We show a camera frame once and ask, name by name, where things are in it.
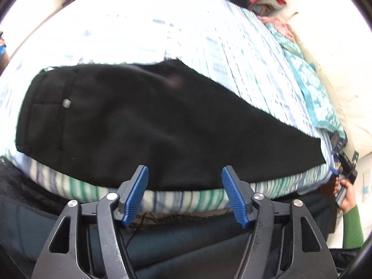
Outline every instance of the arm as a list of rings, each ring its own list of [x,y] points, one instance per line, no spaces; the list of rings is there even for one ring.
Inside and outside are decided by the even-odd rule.
[[[355,200],[354,187],[351,182],[346,179],[343,179],[340,182],[336,179],[337,187],[338,183],[342,184],[347,189],[346,197],[340,206],[344,213],[344,238],[342,248],[358,248],[363,245],[364,238],[362,226],[360,225],[358,206],[356,205]]]

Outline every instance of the pink fabric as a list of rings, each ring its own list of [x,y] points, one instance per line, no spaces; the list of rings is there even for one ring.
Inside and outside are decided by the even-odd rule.
[[[292,42],[295,42],[295,37],[293,36],[292,28],[289,24],[282,22],[275,17],[258,17],[263,24],[270,23],[273,24],[275,29],[281,33],[283,36],[287,37]]]

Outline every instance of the wrist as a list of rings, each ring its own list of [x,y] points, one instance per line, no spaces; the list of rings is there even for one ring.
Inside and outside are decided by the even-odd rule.
[[[350,204],[350,205],[347,205],[346,207],[343,207],[342,208],[342,212],[344,213],[344,215],[349,212],[352,208],[354,208],[356,206],[356,203],[353,203],[353,204]]]

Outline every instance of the blue gripper pad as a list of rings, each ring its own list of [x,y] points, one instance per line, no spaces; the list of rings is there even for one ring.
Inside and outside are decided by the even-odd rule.
[[[125,215],[123,223],[126,227],[134,220],[140,208],[141,200],[148,185],[148,168],[143,167],[136,183],[134,184],[131,193],[125,202]]]
[[[227,197],[229,197],[229,203],[234,212],[236,221],[240,223],[243,228],[246,228],[249,223],[246,203],[236,185],[236,182],[226,167],[222,169],[222,184],[224,185]]]

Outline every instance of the mattress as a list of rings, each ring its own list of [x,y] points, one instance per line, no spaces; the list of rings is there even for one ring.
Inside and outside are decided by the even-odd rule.
[[[253,13],[225,0],[76,0],[62,9],[26,40],[0,78],[0,154],[55,194],[80,202],[99,200],[114,190],[68,177],[16,151],[17,117],[27,88],[40,70],[51,66],[165,58],[181,59],[249,104],[321,139],[325,164],[253,183],[253,190],[276,198],[304,192],[330,177],[329,136],[313,127],[281,47]],[[225,207],[223,189],[147,190],[142,201],[143,211],[159,213]]]

